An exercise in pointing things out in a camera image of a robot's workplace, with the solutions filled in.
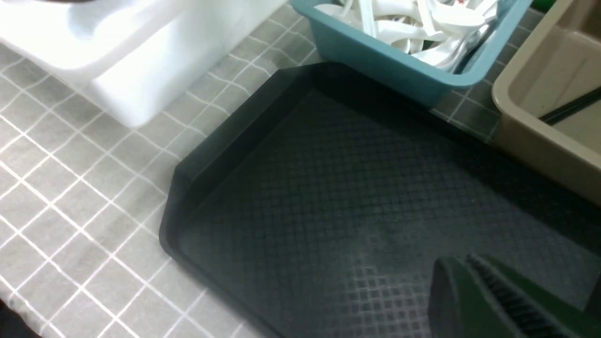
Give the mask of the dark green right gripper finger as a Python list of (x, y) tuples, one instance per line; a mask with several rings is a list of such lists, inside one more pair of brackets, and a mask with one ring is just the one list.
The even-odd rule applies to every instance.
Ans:
[(434, 261), (434, 338), (598, 338), (600, 321), (489, 255)]

